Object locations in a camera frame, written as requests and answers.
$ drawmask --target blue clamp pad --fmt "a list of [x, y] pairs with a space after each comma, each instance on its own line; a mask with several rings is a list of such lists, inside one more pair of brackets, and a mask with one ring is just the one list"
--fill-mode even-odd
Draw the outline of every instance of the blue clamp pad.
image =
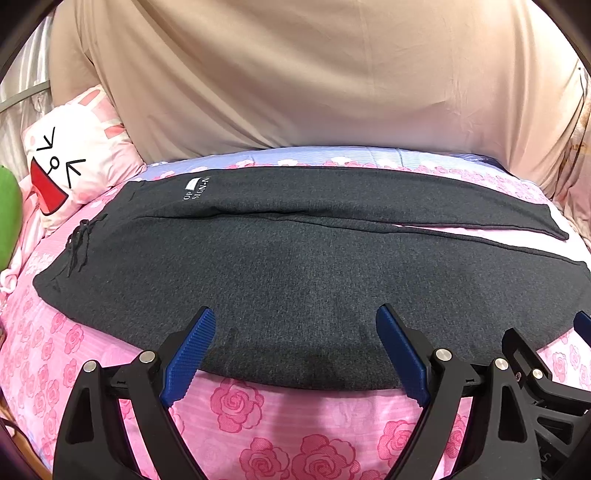
[[585, 343], [591, 346], [591, 317], [585, 312], [578, 312], [574, 316], [574, 331], [585, 340]]
[[415, 399], [420, 407], [425, 407], [431, 401], [427, 366], [412, 346], [405, 329], [385, 305], [378, 309], [375, 326], [406, 394]]
[[167, 408], [187, 394], [215, 333], [215, 315], [210, 309], [205, 309], [164, 372], [160, 400]]

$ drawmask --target drawstring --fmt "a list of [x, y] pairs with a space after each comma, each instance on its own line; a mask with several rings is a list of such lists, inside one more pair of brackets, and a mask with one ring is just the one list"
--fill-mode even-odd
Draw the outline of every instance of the drawstring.
[[80, 221], [80, 225], [74, 228], [74, 231], [68, 237], [68, 241], [66, 243], [66, 251], [70, 254], [70, 261], [68, 263], [68, 277], [72, 273], [74, 266], [78, 260], [78, 250], [82, 245], [84, 245], [84, 260], [78, 266], [78, 272], [86, 265], [88, 260], [88, 242], [90, 237], [90, 231], [92, 230], [92, 226], [96, 222], [100, 222], [106, 217], [106, 213], [98, 215], [93, 220], [82, 220]]

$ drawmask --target red open mouth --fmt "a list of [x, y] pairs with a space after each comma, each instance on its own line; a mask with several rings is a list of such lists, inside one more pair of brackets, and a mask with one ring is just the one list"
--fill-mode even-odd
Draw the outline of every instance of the red open mouth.
[[67, 193], [59, 188], [34, 157], [31, 160], [31, 182], [39, 197], [43, 215], [51, 215], [58, 211], [68, 198]]

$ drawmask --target metal rivet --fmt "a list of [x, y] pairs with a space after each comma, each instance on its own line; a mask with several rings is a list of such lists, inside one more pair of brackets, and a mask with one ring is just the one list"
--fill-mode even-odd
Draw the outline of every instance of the metal rivet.
[[96, 362], [94, 360], [88, 360], [82, 368], [87, 374], [89, 374], [96, 370]]
[[141, 352], [141, 354], [139, 355], [139, 361], [143, 364], [149, 364], [150, 362], [153, 362], [155, 358], [156, 354], [151, 350]]
[[499, 370], [507, 370], [509, 368], [509, 364], [507, 363], [507, 360], [505, 360], [504, 358], [497, 358], [495, 360], [495, 366]]
[[452, 353], [444, 348], [436, 350], [435, 356], [442, 362], [449, 362], [452, 359]]

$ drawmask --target printed logo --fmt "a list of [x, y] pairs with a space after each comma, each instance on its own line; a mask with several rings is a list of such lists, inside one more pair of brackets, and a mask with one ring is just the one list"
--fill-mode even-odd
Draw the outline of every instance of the printed logo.
[[197, 177], [196, 179], [189, 180], [185, 187], [186, 193], [183, 200], [195, 200], [198, 199], [201, 194], [207, 188], [209, 184], [209, 177]]

